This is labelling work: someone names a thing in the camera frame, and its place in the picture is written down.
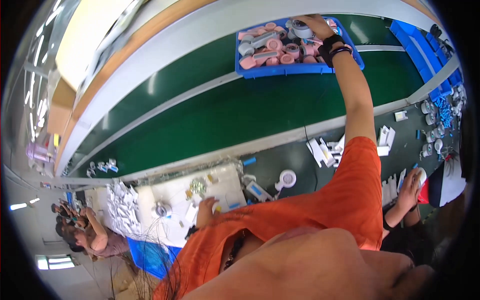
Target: orange shirt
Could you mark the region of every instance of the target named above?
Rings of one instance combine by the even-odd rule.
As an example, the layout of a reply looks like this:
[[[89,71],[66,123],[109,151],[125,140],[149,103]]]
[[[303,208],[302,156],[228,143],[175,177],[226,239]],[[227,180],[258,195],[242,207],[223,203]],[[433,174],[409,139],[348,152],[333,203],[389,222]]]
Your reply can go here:
[[[219,215],[191,235],[180,251],[181,290],[186,293],[218,275],[228,237],[248,229],[261,240],[297,227],[343,228],[362,249],[382,243],[382,184],[376,145],[366,137],[349,141],[332,180],[320,190]],[[154,299],[162,295],[162,284]]]

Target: hand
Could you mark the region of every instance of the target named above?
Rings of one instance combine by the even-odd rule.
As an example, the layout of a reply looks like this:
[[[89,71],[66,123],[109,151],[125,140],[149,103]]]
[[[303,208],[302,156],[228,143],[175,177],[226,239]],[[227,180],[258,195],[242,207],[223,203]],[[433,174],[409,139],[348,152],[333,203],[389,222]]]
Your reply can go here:
[[[315,33],[317,38],[321,40],[324,40],[335,34],[335,32],[333,32],[333,30],[330,28],[330,26],[328,26],[327,22],[325,22],[325,19],[322,18],[322,16],[319,14],[297,16],[293,19],[304,22],[313,31],[313,33]]]
[[[210,220],[220,214],[217,210],[215,213],[212,213],[212,207],[218,201],[214,197],[210,197],[200,202],[198,205],[197,224],[195,225],[197,228],[204,227]]]
[[[417,174],[417,171],[418,168],[415,168],[408,173],[398,193],[397,205],[405,213],[417,204],[421,192],[420,173]]]

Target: small fan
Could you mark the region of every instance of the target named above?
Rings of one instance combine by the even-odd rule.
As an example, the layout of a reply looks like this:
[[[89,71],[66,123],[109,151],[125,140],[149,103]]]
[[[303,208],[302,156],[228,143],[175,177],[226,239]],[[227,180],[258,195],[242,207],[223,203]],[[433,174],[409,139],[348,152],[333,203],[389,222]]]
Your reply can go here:
[[[280,181],[275,183],[277,191],[281,191],[283,188],[291,188],[297,182],[297,175],[292,170],[284,170],[280,173]]]

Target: cardboard box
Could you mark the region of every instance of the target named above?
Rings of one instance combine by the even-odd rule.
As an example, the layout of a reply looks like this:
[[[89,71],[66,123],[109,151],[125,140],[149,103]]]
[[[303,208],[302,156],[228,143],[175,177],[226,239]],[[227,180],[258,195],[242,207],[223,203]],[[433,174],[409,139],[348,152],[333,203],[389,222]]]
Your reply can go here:
[[[53,93],[52,102],[48,112],[47,132],[57,133],[62,136],[67,127],[75,102],[75,91],[68,83],[60,78],[57,88]]]

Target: yellow component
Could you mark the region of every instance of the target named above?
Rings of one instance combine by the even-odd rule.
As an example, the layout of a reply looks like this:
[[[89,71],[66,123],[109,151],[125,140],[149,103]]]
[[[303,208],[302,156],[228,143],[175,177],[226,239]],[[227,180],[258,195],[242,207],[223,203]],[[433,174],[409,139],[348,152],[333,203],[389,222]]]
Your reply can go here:
[[[59,146],[59,135],[57,133],[53,135],[53,145],[55,147]]]

